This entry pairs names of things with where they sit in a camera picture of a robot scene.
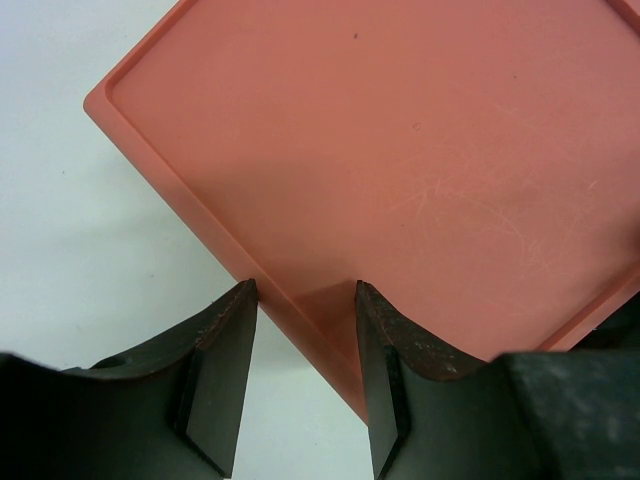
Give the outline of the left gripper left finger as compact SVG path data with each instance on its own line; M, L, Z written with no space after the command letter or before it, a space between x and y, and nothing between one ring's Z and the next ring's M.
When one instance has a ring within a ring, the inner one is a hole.
M228 479L257 322L254 280L90 368L1 357L5 479Z

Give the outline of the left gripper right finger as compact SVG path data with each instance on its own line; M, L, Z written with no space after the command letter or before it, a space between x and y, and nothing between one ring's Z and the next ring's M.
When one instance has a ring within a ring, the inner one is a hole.
M567 352L471 356L400 313L373 285L355 294L378 479L635 479L639 302Z

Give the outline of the orange drawer cabinet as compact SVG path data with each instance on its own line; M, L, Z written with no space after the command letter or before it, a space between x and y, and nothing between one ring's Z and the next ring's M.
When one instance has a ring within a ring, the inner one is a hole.
M633 1L181 1L84 108L358 415L358 281L486 360L639 289Z

